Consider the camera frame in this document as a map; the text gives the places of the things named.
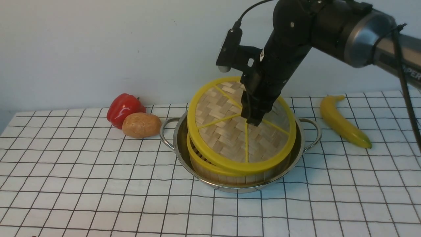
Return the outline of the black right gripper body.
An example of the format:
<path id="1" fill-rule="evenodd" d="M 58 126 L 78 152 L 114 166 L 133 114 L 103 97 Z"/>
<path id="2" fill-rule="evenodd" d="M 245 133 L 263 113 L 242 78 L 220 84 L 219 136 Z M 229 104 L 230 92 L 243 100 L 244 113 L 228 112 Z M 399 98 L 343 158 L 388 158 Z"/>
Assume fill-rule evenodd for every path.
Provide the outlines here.
<path id="1" fill-rule="evenodd" d="M 241 116 L 245 119 L 262 119 L 269 113 L 297 67 L 296 52 L 269 52 L 263 49 L 251 71 L 240 80 L 245 87 L 241 96 Z"/>

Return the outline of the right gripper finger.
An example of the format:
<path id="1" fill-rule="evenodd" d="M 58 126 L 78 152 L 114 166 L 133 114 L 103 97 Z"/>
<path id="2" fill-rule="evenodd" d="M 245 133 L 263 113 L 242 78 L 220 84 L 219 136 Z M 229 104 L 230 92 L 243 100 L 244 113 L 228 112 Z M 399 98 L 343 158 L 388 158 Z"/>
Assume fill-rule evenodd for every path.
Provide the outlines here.
<path id="1" fill-rule="evenodd" d="M 259 126 L 262 123 L 263 114 L 249 115 L 247 117 L 247 123 L 253 126 Z"/>

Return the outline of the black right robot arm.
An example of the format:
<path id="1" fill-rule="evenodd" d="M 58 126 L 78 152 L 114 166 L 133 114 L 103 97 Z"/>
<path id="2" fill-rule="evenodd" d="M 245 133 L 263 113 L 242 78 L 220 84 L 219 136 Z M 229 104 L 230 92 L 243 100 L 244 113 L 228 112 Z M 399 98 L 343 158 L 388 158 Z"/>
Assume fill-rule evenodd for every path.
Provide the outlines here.
<path id="1" fill-rule="evenodd" d="M 366 2 L 279 0 L 273 31 L 242 77 L 241 116 L 258 126 L 311 48 L 353 68 L 375 65 L 420 88 L 420 39 Z"/>

